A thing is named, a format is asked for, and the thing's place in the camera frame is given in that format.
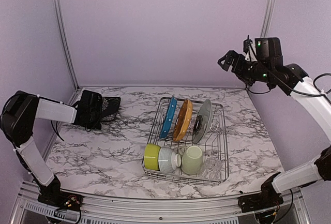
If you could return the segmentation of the black floral square plate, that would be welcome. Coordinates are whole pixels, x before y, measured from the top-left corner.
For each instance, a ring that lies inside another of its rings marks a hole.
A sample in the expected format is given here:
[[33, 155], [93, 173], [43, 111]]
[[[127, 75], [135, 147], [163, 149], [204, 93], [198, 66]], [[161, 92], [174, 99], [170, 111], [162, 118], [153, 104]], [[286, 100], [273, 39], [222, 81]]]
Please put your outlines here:
[[112, 122], [116, 119], [121, 104], [120, 97], [103, 97], [101, 122]]

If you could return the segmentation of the grey-blue round plate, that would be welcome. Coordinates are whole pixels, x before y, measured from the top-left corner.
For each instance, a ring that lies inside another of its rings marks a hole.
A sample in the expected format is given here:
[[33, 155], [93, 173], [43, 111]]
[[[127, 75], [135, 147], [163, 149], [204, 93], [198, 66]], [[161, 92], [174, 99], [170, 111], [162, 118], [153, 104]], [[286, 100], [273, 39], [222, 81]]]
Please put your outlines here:
[[206, 99], [198, 111], [197, 118], [193, 127], [192, 142], [198, 144], [209, 130], [212, 120], [212, 103]]

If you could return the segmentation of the yellow dotted plate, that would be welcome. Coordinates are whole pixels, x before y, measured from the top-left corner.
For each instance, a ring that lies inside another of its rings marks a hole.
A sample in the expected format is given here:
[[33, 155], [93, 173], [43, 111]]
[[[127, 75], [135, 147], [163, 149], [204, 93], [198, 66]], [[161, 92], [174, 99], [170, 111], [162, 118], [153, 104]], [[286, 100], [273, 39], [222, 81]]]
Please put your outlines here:
[[189, 128], [193, 112], [193, 104], [191, 100], [186, 99], [178, 114], [178, 121], [174, 127], [173, 142], [182, 140]]

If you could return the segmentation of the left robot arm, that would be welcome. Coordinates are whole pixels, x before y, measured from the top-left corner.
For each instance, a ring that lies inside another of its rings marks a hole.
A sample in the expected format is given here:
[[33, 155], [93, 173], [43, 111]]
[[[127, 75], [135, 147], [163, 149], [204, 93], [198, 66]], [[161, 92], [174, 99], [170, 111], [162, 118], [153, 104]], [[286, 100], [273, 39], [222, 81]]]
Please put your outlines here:
[[23, 91], [17, 91], [5, 103], [1, 112], [1, 130], [13, 144], [21, 159], [40, 188], [40, 193], [53, 205], [65, 202], [59, 179], [47, 166], [33, 138], [36, 119], [50, 120], [98, 129], [101, 126], [102, 96], [84, 90], [82, 97], [70, 106]]

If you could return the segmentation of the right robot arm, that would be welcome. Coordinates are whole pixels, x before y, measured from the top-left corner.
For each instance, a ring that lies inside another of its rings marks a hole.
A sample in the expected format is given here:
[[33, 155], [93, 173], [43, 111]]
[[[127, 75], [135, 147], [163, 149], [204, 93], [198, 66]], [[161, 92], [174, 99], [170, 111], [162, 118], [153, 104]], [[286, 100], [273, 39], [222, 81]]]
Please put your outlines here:
[[[280, 116], [289, 118], [280, 126], [286, 129], [290, 138], [303, 138], [308, 131], [322, 131], [323, 137], [330, 138], [330, 102], [326, 94], [318, 92], [313, 80], [298, 65], [284, 65], [281, 53], [248, 61], [231, 50], [218, 60], [218, 65], [225, 71], [231, 70], [248, 85], [265, 82], [269, 88], [277, 86], [301, 105], [303, 114], [295, 114], [289, 107], [280, 113]], [[241, 196], [238, 204], [243, 211], [275, 206], [283, 203], [282, 193], [285, 191], [318, 181], [330, 181], [330, 147], [301, 165], [270, 176], [261, 185], [259, 193]]]

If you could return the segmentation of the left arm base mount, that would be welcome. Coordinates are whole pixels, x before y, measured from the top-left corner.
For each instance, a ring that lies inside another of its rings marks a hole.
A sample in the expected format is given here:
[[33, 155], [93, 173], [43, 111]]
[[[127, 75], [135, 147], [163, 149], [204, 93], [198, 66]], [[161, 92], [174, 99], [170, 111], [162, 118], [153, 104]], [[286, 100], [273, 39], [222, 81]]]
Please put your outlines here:
[[58, 210], [71, 210], [78, 212], [81, 208], [83, 197], [76, 193], [65, 191], [41, 192], [38, 201], [56, 207]]

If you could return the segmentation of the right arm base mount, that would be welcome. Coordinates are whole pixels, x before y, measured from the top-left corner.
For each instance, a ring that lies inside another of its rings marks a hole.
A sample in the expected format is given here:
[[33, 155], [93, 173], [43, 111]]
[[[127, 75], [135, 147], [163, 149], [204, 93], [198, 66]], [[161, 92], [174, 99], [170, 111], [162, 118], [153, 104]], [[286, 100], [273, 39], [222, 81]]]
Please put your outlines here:
[[283, 203], [282, 194], [275, 191], [262, 191], [238, 198], [238, 206], [243, 213], [279, 206]]

